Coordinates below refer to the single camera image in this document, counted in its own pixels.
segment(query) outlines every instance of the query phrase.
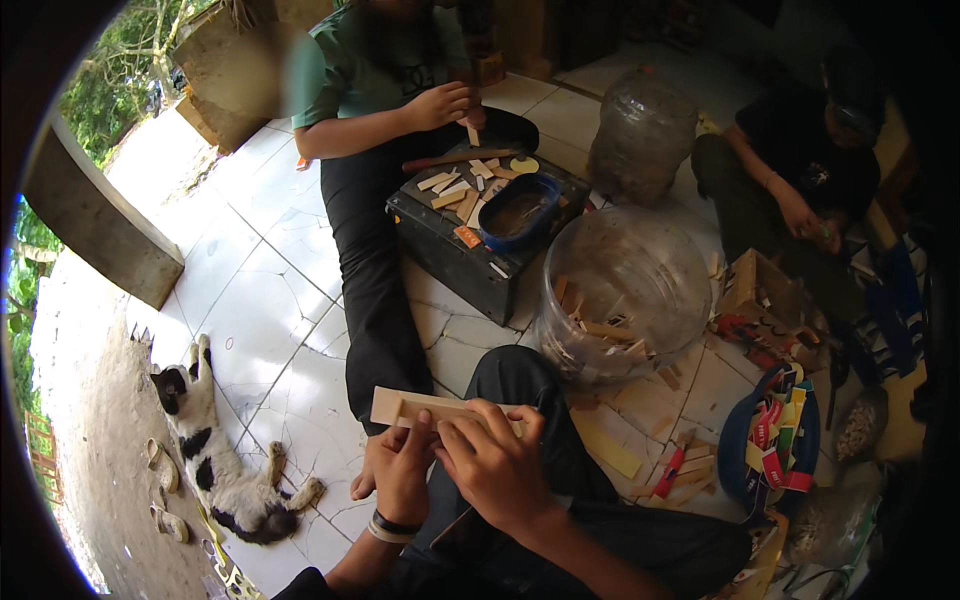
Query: bracelet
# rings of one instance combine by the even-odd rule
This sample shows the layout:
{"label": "bracelet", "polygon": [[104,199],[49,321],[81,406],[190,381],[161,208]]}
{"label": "bracelet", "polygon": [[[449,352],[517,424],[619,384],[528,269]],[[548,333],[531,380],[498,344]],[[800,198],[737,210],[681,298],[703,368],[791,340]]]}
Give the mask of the bracelet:
{"label": "bracelet", "polygon": [[371,521],[387,533],[397,534],[399,536],[414,536],[420,530],[419,525],[400,525],[399,523],[394,523],[384,517],[384,515],[381,515],[380,511],[376,509],[373,509]]}
{"label": "bracelet", "polygon": [[381,541],[386,541],[387,543],[410,543],[416,537],[414,534],[393,534],[389,531],[383,529],[373,519],[370,519],[370,522],[367,523],[367,531],[373,534],[375,538]]}

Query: black bracelet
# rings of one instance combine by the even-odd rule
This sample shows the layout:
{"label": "black bracelet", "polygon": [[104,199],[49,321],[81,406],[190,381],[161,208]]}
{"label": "black bracelet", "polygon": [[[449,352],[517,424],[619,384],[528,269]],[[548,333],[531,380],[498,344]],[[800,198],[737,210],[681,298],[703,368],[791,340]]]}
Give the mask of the black bracelet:
{"label": "black bracelet", "polygon": [[419,525],[400,525],[387,520],[380,514],[380,511],[376,509],[373,510],[373,522],[376,523],[376,526],[380,529],[392,534],[397,534],[398,536],[412,536],[420,530]]}

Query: large plastic jar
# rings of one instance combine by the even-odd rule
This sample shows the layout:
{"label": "large plastic jar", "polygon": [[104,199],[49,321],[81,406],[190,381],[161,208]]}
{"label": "large plastic jar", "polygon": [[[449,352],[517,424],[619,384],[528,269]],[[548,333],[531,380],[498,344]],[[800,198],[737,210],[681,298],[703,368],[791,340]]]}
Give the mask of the large plastic jar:
{"label": "large plastic jar", "polygon": [[616,204],[654,207],[693,150],[697,108],[639,68],[614,82],[600,107],[587,167],[593,188]]}
{"label": "large plastic jar", "polygon": [[[587,334],[557,301],[560,276],[583,294],[583,320],[602,324],[626,316],[646,355]],[[669,218],[636,206],[573,220],[550,246],[540,286],[534,321],[540,352],[563,378],[584,385],[625,382],[669,367],[701,339],[711,299],[707,267],[693,240]]]}

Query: blue bowl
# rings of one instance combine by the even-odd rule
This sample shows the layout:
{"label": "blue bowl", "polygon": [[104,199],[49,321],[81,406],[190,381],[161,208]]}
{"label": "blue bowl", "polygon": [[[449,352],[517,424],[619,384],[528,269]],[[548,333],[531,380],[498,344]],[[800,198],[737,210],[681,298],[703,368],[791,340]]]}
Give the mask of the blue bowl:
{"label": "blue bowl", "polygon": [[[753,499],[747,495],[746,489],[750,420],[756,404],[767,389],[767,384],[784,369],[785,366],[774,367],[763,375],[754,391],[736,403],[724,422],[723,431],[720,432],[720,444],[717,445],[717,476],[720,478],[720,486],[728,496],[743,504],[747,513],[754,508]],[[794,442],[793,455],[797,462],[792,470],[812,475],[820,453],[820,410],[817,407],[817,397],[812,392],[807,395],[800,425],[804,429],[804,436]],[[803,492],[785,491],[777,503],[778,512],[788,518],[792,517],[803,498]]]}
{"label": "blue bowl", "polygon": [[[487,231],[493,217],[506,208],[517,196],[526,193],[540,194],[546,200],[546,206],[535,215],[527,227],[517,235],[499,236]],[[517,252],[529,248],[550,230],[550,224],[560,208],[560,186],[540,173],[524,173],[510,183],[480,209],[477,221],[480,223],[480,237],[494,252]]]}

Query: person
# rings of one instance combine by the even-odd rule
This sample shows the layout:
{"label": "person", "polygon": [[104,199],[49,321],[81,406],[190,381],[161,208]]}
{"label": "person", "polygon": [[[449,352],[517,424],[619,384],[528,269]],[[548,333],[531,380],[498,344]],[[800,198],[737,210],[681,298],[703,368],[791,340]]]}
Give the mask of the person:
{"label": "person", "polygon": [[723,135],[701,135],[691,157],[714,200],[727,261],[754,248],[802,277],[833,321],[865,314],[843,259],[843,236],[870,205],[873,153],[886,96],[869,59],[850,46],[821,64],[824,89],[784,81],[736,114]]}
{"label": "person", "polygon": [[403,162],[440,156],[466,125],[540,142],[526,119],[480,104],[456,18],[425,0],[354,0],[311,31],[324,53],[317,100],[294,116],[300,156],[321,161],[326,215],[340,254],[350,348],[347,394],[369,435],[373,388],[433,393],[401,277],[388,198],[410,176]]}
{"label": "person", "polygon": [[[421,411],[410,430],[391,427],[368,440],[352,487],[354,497],[376,489],[378,524],[325,576],[309,567],[275,600],[692,599],[720,589],[748,561],[750,536],[740,525],[618,504],[577,435],[560,381],[535,351],[490,350],[467,397],[487,428],[458,417],[438,422],[438,437]],[[517,408],[504,415],[492,402]],[[521,437],[508,420],[523,421]],[[503,542],[468,541],[462,560],[432,548],[470,506]],[[381,526],[407,535],[375,535]]]}

